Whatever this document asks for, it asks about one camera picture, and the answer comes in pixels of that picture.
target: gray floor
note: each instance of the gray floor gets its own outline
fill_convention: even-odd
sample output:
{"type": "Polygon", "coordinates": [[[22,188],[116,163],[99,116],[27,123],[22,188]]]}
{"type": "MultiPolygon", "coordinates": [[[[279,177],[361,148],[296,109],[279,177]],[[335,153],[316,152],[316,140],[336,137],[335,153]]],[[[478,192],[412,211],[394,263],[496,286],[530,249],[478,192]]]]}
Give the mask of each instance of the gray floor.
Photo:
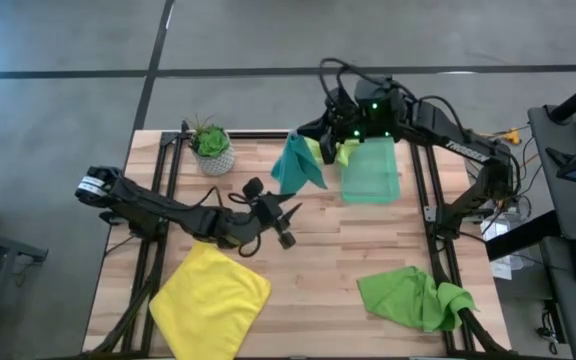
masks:
{"type": "MultiPolygon", "coordinates": [[[[0,71],[144,70],[163,6],[0,0],[0,71]]],[[[323,56],[369,66],[576,64],[576,2],[179,1],[160,68],[312,67],[323,56]]],[[[446,97],[466,126],[484,132],[524,125],[529,107],[576,90],[576,73],[397,79],[418,94],[446,97]]],[[[351,87],[355,79],[345,81],[351,87]]],[[[73,193],[89,165],[123,165],[143,84],[0,80],[0,233],[50,248],[22,288],[6,289],[0,359],[79,351],[108,228],[73,193]]],[[[321,115],[323,100],[312,76],[158,79],[145,128],[177,129],[195,113],[227,128],[291,128],[321,115]]],[[[537,166],[528,167],[528,180],[537,166]]],[[[552,207],[541,174],[529,196],[533,216],[552,207]]],[[[505,293],[504,285],[500,295],[513,348],[547,355],[534,335],[539,302],[505,293]]],[[[561,354],[570,355],[565,347],[561,354]]]]}

